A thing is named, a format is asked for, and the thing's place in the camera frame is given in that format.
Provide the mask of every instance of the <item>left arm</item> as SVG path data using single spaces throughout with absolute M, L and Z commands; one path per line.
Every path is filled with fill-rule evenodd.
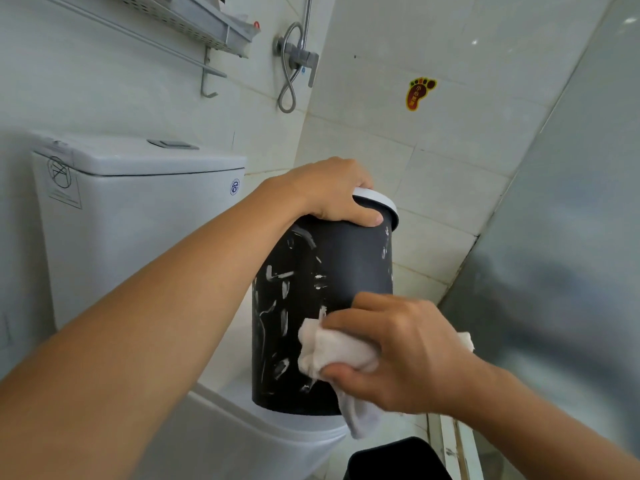
M 379 224 L 351 197 L 371 185 L 338 158 L 268 179 L 69 323 L 0 383 L 3 477 L 130 474 L 284 232 L 306 214 Z

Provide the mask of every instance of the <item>human hand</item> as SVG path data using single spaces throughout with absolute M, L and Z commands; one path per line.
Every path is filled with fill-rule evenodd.
M 356 187 L 373 188 L 369 172 L 356 160 L 332 157 L 294 168 L 272 183 L 283 185 L 287 193 L 303 201 L 303 213 L 327 221 L 351 221 L 374 227 L 382 223 L 382 215 L 374 209 L 358 205 L 353 199 Z
M 359 293 L 352 308 L 328 315 L 322 326 L 380 345 L 380 364 L 371 373 L 341 363 L 321 373 L 348 395 L 385 411 L 455 416 L 469 400 L 470 382 L 488 365 L 463 345 L 430 301 Z

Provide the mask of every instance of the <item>flush button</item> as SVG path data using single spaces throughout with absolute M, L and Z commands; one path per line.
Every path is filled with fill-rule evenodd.
M 165 139 L 148 139 L 151 144 L 155 144 L 160 148 L 172 148 L 174 150 L 199 150 L 194 144 L 186 143 L 184 141 L 171 141 Z

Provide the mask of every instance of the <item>right arm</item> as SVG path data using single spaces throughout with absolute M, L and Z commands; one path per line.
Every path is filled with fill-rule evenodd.
M 372 373 L 345 364 L 324 368 L 347 394 L 386 411 L 459 419 L 529 480 L 640 478 L 640 461 L 469 352 L 433 303 L 360 293 L 323 326 L 380 344 Z

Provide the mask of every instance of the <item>tiled floor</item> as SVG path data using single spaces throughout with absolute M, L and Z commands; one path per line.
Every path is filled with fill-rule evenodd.
M 410 436 L 429 441 L 427 416 L 386 413 L 375 432 L 364 440 L 348 436 L 331 453 L 329 460 L 316 470 L 308 480 L 342 480 L 347 463 L 356 451 L 393 443 Z

